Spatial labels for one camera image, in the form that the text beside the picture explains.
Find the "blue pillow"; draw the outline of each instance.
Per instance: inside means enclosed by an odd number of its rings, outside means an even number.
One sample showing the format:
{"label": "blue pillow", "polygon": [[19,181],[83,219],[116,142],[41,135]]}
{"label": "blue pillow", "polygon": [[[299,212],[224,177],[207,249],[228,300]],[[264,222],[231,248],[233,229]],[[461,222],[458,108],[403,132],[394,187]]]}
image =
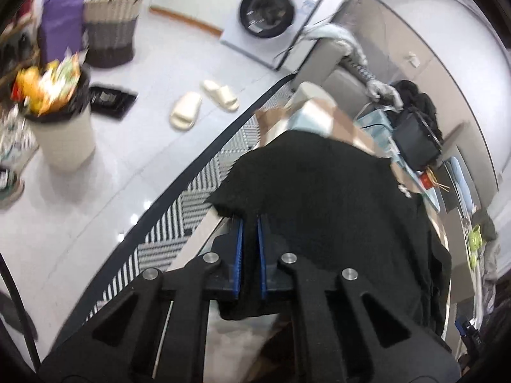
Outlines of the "blue pillow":
{"label": "blue pillow", "polygon": [[474,202],[472,201],[469,185],[465,180],[463,171],[461,171],[461,166],[459,165],[458,159],[456,157],[451,157],[449,162],[451,163],[451,167],[454,172],[454,179],[458,182],[459,189],[461,191],[461,199],[464,201],[464,204],[467,207],[468,213],[470,215],[472,214],[472,209],[474,208]]}

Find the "shoe rack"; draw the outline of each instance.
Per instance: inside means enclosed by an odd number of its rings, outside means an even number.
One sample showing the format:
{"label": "shoe rack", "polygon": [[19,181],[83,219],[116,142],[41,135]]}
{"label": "shoe rack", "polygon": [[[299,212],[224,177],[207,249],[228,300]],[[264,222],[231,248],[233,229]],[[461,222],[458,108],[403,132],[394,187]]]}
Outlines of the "shoe rack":
{"label": "shoe rack", "polygon": [[39,64],[36,28],[33,0],[25,0],[0,34],[0,94],[9,93],[19,70]]}

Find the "white tile floor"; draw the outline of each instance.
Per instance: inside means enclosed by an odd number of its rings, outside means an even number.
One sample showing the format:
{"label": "white tile floor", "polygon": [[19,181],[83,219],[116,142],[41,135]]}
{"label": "white tile floor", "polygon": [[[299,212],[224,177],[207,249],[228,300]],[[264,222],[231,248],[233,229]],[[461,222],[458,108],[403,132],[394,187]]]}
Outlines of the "white tile floor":
{"label": "white tile floor", "polygon": [[[94,116],[97,147],[76,173],[58,174],[37,152],[22,174],[20,200],[0,213],[0,251],[39,333],[45,357],[82,292],[144,211],[247,107],[283,75],[223,46],[218,38],[157,15],[141,16],[128,65],[93,70],[91,81],[139,92],[121,122]],[[239,94],[228,113],[203,98],[186,133],[168,122],[173,102],[213,79]],[[22,337],[15,336],[23,347]]]}

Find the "black tray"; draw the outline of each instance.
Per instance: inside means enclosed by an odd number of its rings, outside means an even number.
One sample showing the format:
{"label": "black tray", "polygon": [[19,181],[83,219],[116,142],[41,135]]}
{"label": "black tray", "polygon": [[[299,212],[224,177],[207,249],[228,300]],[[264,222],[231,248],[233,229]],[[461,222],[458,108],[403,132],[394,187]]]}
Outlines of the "black tray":
{"label": "black tray", "polygon": [[115,86],[92,85],[89,88],[92,112],[122,119],[136,101],[138,93]]}

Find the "silver bolt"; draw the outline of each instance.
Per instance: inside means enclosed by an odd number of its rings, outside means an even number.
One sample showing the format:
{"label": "silver bolt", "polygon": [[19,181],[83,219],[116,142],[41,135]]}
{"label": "silver bolt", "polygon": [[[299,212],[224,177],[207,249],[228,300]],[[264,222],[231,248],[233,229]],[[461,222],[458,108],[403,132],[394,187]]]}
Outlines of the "silver bolt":
{"label": "silver bolt", "polygon": [[298,257],[294,253],[288,252],[288,253],[285,253],[284,255],[282,255],[280,257],[280,259],[284,263],[291,264],[291,263],[295,263],[298,260]]}
{"label": "silver bolt", "polygon": [[204,262],[206,262],[206,263],[215,263],[217,260],[220,259],[220,256],[218,256],[218,254],[215,252],[208,252],[208,253],[205,253],[202,258],[204,259]]}
{"label": "silver bolt", "polygon": [[355,271],[352,267],[347,267],[342,271],[342,277],[348,281],[354,281],[358,278],[358,272]]}
{"label": "silver bolt", "polygon": [[152,280],[158,276],[158,269],[149,267],[142,272],[142,276],[144,279]]}

